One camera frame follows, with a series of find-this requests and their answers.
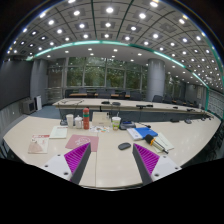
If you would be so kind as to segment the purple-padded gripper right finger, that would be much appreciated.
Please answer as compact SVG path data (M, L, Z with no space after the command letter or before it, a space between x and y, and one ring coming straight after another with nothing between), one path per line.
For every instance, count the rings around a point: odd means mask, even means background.
M167 155L159 156L138 144L133 144L132 153L143 185L157 181L181 169Z

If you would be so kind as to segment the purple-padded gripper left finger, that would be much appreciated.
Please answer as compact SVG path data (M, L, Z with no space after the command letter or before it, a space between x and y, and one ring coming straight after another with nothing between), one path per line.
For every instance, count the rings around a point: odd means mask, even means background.
M79 184L91 154L91 144L79 146L66 154L57 154L42 169L74 184Z

